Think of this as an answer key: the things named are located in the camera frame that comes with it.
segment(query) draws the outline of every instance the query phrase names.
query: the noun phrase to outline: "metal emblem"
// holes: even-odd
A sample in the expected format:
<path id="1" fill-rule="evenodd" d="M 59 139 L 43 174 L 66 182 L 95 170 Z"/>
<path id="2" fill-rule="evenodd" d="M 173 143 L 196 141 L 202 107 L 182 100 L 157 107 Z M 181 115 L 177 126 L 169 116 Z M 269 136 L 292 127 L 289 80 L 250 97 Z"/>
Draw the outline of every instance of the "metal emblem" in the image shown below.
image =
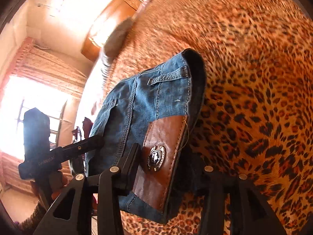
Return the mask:
<path id="1" fill-rule="evenodd" d="M 148 156 L 148 168 L 158 171 L 165 158 L 165 148 L 163 146 L 154 146 Z"/>

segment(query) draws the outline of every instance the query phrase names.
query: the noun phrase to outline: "bed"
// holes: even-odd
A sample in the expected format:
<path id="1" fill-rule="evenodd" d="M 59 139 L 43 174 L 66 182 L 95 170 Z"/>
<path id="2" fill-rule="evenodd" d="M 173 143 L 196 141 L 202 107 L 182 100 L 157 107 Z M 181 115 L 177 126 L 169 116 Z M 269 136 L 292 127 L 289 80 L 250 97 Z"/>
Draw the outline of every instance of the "bed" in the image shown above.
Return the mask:
<path id="1" fill-rule="evenodd" d="M 313 23 L 293 0 L 152 0 L 112 64 L 103 96 L 121 79 L 195 49 L 207 91 L 192 150 L 214 169 L 253 180 L 287 234 L 296 234 L 313 202 L 312 43 Z M 186 195 L 165 226 L 124 212 L 122 222 L 131 234 L 197 233 L 202 204 Z M 225 220 L 229 234 L 227 204 Z"/>

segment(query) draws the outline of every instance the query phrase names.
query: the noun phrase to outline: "pink curtain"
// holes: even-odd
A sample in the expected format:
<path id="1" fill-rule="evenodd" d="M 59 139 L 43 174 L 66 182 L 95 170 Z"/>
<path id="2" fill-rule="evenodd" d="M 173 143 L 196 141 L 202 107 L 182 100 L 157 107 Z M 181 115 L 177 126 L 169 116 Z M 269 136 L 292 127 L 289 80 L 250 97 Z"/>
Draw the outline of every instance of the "pink curtain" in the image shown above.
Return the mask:
<path id="1" fill-rule="evenodd" d="M 73 66 L 37 48 L 34 39 L 30 37 L 27 37 L 18 49 L 7 75 L 35 80 L 77 99 L 81 98 L 87 80 L 86 76 Z"/>

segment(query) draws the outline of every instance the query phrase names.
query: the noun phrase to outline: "window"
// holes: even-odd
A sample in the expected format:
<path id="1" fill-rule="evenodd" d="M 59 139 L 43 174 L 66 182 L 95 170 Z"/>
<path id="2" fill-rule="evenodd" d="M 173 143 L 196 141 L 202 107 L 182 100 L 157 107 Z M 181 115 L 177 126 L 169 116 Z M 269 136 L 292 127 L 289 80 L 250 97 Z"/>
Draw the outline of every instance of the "window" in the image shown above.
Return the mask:
<path id="1" fill-rule="evenodd" d="M 68 95 L 35 81 L 10 76 L 0 107 L 0 149 L 24 159 L 24 113 L 34 107 L 50 119 L 50 148 L 57 147 L 58 134 Z"/>

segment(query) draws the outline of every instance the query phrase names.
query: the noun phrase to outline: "blue denim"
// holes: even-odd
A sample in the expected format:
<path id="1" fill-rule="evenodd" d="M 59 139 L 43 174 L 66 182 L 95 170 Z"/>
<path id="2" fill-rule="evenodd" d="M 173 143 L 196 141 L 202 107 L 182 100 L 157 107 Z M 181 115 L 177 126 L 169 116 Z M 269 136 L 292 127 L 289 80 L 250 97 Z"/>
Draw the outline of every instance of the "blue denim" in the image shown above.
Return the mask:
<path id="1" fill-rule="evenodd" d="M 206 73 L 201 56 L 186 49 L 153 69 L 120 81 L 106 97 L 90 135 L 101 135 L 101 150 L 86 154 L 87 175 L 100 174 L 128 155 L 133 143 L 143 145 L 149 122 L 175 115 L 187 115 L 191 133 L 203 102 Z M 166 223 L 171 209 L 161 213 L 135 194 L 119 198 L 120 209 Z M 179 206 L 171 197 L 169 206 Z"/>

